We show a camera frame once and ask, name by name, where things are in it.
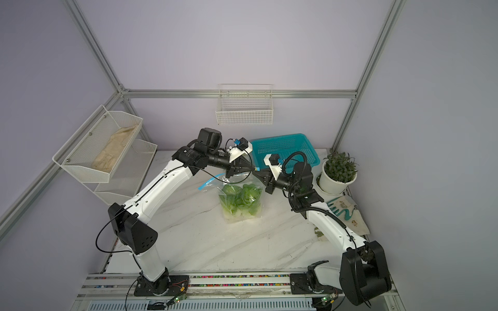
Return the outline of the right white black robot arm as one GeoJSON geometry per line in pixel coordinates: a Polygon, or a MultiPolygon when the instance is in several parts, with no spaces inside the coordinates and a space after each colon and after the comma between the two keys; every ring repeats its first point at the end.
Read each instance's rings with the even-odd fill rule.
{"type": "Polygon", "coordinates": [[[291,210],[315,225],[332,244],[329,260],[315,262],[305,273],[305,292],[315,294],[342,292],[355,306],[368,305],[370,300],[391,291],[392,281],[385,250],[376,241],[367,241],[335,215],[328,198],[336,199],[346,188],[330,178],[326,170],[314,177],[307,156],[297,151],[282,159],[267,154],[265,168],[255,172],[268,194],[281,189],[291,210]]]}

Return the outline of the clear zip-top bag blue seal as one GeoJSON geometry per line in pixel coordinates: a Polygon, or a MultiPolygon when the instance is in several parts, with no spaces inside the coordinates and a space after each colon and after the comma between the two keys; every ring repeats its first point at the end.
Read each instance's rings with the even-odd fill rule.
{"type": "Polygon", "coordinates": [[[235,181],[225,173],[213,175],[198,190],[214,195],[228,224],[260,218],[263,211],[263,189],[249,173],[236,174],[235,181]]]}

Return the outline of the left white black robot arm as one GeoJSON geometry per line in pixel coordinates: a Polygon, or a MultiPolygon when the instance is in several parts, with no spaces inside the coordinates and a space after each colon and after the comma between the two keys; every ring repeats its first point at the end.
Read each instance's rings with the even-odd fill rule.
{"type": "Polygon", "coordinates": [[[119,241],[131,252],[149,282],[167,279],[167,268],[162,263],[156,241],[158,233],[149,222],[167,199],[186,181],[206,167],[225,170],[227,178],[254,170],[249,155],[252,144],[243,138],[235,146],[222,149],[222,134],[203,128],[196,139],[178,149],[171,160],[138,194],[123,204],[114,203],[108,209],[110,225],[119,241]]]}

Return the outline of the chinese cabbage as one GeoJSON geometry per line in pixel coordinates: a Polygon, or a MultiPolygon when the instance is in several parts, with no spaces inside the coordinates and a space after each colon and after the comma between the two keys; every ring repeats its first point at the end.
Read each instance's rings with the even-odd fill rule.
{"type": "Polygon", "coordinates": [[[241,193],[242,188],[237,185],[225,185],[221,189],[219,200],[225,217],[230,218],[241,215],[241,210],[239,209],[241,193]]]}
{"type": "Polygon", "coordinates": [[[262,189],[254,184],[243,185],[241,198],[251,216],[255,216],[261,209],[262,189]]]}

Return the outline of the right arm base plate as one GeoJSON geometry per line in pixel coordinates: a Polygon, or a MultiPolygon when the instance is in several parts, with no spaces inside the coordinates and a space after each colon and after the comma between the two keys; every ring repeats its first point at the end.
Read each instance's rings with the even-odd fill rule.
{"type": "Polygon", "coordinates": [[[289,278],[292,294],[342,294],[342,290],[321,285],[316,277],[308,273],[292,273],[289,278]]]}

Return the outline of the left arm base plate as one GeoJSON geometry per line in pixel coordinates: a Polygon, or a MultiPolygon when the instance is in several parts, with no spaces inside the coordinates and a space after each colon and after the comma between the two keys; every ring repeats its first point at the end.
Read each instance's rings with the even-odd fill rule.
{"type": "Polygon", "coordinates": [[[135,297],[167,296],[173,297],[187,291],[189,285],[188,275],[168,275],[160,277],[157,281],[149,281],[140,275],[133,295],[135,297]]]}

